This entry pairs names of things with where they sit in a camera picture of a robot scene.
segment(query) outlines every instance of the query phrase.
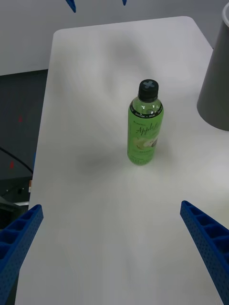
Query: wall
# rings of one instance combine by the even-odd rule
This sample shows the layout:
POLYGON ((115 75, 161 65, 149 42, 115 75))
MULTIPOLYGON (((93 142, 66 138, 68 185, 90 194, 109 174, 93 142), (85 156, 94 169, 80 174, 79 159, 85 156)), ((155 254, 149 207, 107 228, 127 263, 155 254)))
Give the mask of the wall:
POLYGON ((2 0, 0 75, 47 69, 53 33, 63 28, 186 15, 213 45, 227 2, 127 0, 124 7, 122 0, 76 0, 74 14, 65 0, 2 0))

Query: plastic bottle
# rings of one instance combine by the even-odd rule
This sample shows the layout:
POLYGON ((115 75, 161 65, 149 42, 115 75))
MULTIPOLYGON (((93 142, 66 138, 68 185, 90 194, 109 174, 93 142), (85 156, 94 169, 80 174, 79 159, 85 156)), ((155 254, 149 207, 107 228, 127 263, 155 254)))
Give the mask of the plastic bottle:
POLYGON ((158 83, 144 80, 140 83, 138 96, 128 110, 127 155, 137 165, 149 163, 155 152, 164 109, 157 98, 158 83))

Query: gray container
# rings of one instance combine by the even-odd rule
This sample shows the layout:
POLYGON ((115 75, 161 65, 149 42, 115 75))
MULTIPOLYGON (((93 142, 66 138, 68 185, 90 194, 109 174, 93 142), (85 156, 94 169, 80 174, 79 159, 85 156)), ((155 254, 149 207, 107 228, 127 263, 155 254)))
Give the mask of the gray container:
POLYGON ((197 102, 199 115, 210 125, 229 131, 229 3, 197 102))

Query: black cable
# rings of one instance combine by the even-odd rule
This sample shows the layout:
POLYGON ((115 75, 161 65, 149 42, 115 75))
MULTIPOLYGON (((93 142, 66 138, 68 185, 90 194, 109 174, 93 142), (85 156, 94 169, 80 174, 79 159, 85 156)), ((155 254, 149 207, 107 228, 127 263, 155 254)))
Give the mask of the black cable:
POLYGON ((19 163, 21 163, 22 165, 24 165, 24 167, 27 168, 27 170, 29 170, 31 173, 33 173, 33 170, 27 165, 25 164, 22 160, 20 160, 18 157, 14 156, 12 153, 6 151, 4 148, 0 147, 0 151, 6 153, 7 155, 9 155, 11 158, 14 158, 16 161, 18 161, 19 163))

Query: black bottle cap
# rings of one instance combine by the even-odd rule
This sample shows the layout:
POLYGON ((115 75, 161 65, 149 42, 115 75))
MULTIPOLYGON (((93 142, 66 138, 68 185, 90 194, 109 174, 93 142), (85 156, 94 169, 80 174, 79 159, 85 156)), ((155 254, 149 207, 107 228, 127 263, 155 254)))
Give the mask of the black bottle cap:
POLYGON ((157 99, 158 88, 156 81, 144 80, 139 85, 138 98, 145 103, 151 103, 157 99))

